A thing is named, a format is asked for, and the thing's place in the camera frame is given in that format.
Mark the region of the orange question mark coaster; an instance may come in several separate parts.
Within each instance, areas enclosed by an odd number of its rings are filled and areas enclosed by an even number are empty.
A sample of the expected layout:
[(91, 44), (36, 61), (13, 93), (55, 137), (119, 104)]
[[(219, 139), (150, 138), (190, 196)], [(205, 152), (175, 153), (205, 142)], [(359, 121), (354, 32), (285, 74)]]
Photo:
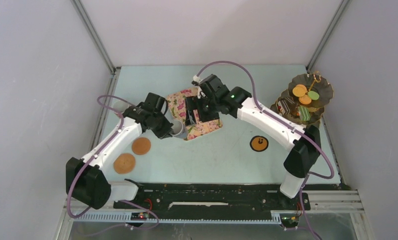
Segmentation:
[(256, 135), (251, 138), (249, 146), (255, 152), (263, 152), (268, 148), (269, 141), (264, 136)]

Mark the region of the blue grey mug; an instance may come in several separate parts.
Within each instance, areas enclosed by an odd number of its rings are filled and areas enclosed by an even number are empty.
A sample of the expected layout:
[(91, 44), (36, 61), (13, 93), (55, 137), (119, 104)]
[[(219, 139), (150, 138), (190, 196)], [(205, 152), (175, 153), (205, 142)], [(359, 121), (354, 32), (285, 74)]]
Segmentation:
[(188, 136), (188, 131), (185, 124), (176, 119), (172, 123), (173, 126), (171, 127), (170, 134), (175, 138), (186, 139)]

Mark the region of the floral rectangular tray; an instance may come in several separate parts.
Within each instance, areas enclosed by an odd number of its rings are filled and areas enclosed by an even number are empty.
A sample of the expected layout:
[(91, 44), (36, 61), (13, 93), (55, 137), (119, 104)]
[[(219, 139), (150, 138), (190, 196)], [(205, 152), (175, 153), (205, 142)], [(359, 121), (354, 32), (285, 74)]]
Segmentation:
[(220, 119), (203, 122), (199, 117), (196, 100), (198, 89), (190, 87), (166, 97), (171, 115), (186, 127), (185, 141), (193, 140), (222, 128)]

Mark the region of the green striped cake slice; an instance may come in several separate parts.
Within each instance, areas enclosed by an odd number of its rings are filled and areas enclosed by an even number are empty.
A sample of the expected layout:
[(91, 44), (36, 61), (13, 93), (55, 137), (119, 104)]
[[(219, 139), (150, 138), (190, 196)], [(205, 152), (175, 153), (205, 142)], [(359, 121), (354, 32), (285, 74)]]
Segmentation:
[(300, 120), (303, 121), (303, 122), (307, 122), (311, 118), (311, 115), (310, 115), (310, 112), (309, 112), (308, 108), (306, 108), (304, 106), (299, 106), (298, 107), (298, 114), (299, 114)]

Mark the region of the green round biscuit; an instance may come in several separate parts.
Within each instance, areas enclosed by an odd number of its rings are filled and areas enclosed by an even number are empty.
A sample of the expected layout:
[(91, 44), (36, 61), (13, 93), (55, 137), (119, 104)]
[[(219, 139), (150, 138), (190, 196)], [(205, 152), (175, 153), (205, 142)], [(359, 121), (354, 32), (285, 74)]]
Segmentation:
[(317, 92), (315, 92), (315, 91), (308, 91), (307, 92), (307, 95), (308, 95), (308, 97), (311, 99), (311, 100), (313, 100), (313, 101), (317, 101), (319, 98), (320, 98), (320, 95), (317, 93)]

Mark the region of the chocolate cake piece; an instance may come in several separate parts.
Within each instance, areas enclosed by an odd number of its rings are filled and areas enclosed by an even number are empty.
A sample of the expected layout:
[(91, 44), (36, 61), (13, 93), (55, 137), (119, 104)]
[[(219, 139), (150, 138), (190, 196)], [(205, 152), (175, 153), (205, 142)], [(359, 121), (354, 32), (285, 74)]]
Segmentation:
[(277, 109), (278, 112), (282, 115), (296, 115), (298, 112), (298, 104), (291, 97), (283, 97), (280, 100), (277, 100)]

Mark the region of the three tier black cake stand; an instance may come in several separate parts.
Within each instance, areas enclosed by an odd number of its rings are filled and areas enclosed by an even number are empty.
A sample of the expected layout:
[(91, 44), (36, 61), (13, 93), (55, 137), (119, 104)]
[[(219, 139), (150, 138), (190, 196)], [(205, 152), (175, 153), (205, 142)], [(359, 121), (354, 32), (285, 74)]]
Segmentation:
[(333, 97), (332, 85), (315, 71), (294, 77), (270, 109), (293, 123), (319, 127)]

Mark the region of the small yellow cookie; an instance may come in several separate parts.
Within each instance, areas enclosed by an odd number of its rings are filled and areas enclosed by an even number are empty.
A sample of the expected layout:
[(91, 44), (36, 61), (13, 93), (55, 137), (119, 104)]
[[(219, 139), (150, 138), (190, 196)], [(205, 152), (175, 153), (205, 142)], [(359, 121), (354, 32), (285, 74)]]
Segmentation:
[(308, 92), (308, 90), (307, 90), (306, 86), (304, 86), (302, 84), (298, 84), (292, 89), (293, 95), (298, 98), (305, 96), (307, 94), (307, 92)]

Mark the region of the orange round biscuit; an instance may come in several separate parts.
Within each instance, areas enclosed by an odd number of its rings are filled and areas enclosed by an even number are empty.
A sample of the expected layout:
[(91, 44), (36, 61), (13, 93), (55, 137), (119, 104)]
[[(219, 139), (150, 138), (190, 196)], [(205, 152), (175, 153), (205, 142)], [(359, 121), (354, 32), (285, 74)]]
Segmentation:
[(303, 105), (309, 105), (312, 102), (312, 100), (308, 97), (307, 94), (305, 94), (299, 97), (299, 102)]

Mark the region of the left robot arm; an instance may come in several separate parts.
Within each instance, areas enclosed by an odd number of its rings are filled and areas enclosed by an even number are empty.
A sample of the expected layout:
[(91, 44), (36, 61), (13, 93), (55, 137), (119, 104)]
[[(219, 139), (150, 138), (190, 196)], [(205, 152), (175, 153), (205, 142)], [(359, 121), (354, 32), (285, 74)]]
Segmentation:
[(155, 93), (149, 93), (139, 104), (124, 99), (123, 109), (111, 108), (119, 122), (114, 130), (96, 147), (80, 159), (70, 158), (65, 166), (67, 202), (71, 198), (93, 209), (102, 208), (108, 201), (125, 200), (132, 208), (139, 208), (145, 202), (140, 186), (133, 181), (111, 183), (106, 173), (125, 149), (147, 130), (159, 139), (171, 137), (173, 123), (162, 112), (168, 106), (167, 100)]

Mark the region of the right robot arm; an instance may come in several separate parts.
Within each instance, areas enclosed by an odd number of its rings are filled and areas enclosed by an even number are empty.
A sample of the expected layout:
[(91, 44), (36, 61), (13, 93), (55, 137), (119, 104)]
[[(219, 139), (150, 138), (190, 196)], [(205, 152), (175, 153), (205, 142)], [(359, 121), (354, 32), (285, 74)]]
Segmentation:
[(194, 99), (201, 121), (208, 122), (211, 118), (218, 118), (219, 114), (231, 115), (257, 127), (289, 151), (284, 161), (286, 174), (277, 201), (284, 209), (292, 208), (310, 169), (321, 154), (319, 129), (315, 126), (305, 128), (288, 121), (254, 100), (247, 90), (238, 86), (228, 89), (214, 74), (205, 79), (195, 75), (192, 84), (198, 89)]

